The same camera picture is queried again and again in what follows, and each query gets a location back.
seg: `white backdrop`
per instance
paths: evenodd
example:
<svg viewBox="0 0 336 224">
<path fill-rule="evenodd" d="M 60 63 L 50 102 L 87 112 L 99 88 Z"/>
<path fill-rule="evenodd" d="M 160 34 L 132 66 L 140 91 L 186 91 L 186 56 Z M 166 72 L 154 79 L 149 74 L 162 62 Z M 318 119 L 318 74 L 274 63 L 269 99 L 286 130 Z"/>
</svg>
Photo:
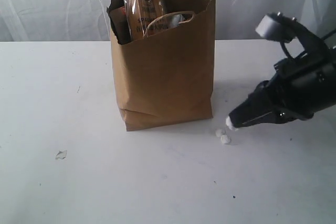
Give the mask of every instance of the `white backdrop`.
<svg viewBox="0 0 336 224">
<path fill-rule="evenodd" d="M 0 0 L 0 41 L 108 40 L 110 0 Z M 258 38 L 267 12 L 297 17 L 319 35 L 336 27 L 336 0 L 217 0 L 217 39 Z"/>
</svg>

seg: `paper bag handle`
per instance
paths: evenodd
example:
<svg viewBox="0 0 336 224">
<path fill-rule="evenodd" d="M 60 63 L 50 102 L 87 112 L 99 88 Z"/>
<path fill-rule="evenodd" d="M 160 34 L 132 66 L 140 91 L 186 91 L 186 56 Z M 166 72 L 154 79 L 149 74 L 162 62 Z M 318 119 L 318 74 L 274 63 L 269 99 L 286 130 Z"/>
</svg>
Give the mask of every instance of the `paper bag handle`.
<svg viewBox="0 0 336 224">
<path fill-rule="evenodd" d="M 179 24 L 189 23 L 190 21 L 192 21 L 195 18 L 195 15 L 196 15 L 195 12 L 193 12 L 192 10 L 186 10 L 186 11 L 183 11 L 183 12 L 167 13 L 167 14 L 161 16 L 161 17 L 156 18 L 152 22 L 150 22 L 149 25 L 147 26 L 146 32 L 143 35 L 143 37 L 147 37 L 147 32 L 148 32 L 149 28 L 151 26 L 153 26 L 156 22 L 158 22 L 158 21 L 160 21 L 164 18 L 168 18 L 168 17 L 175 16 L 175 15 L 178 15 L 178 14 L 181 14 L 181 15 L 189 14 L 189 15 L 191 15 L 190 19 L 187 19 L 185 21 L 181 21 L 181 22 L 179 22 Z"/>
</svg>

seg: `white table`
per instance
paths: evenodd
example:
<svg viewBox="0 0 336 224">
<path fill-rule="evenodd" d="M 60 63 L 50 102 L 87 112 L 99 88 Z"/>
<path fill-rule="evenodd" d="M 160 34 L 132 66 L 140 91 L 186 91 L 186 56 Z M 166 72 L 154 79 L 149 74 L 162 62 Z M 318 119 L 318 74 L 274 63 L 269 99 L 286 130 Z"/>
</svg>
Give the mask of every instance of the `white table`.
<svg viewBox="0 0 336 224">
<path fill-rule="evenodd" d="M 0 43 L 0 223 L 335 223 L 335 108 L 215 136 L 283 56 L 218 41 L 214 119 L 127 133 L 109 42 Z"/>
</svg>

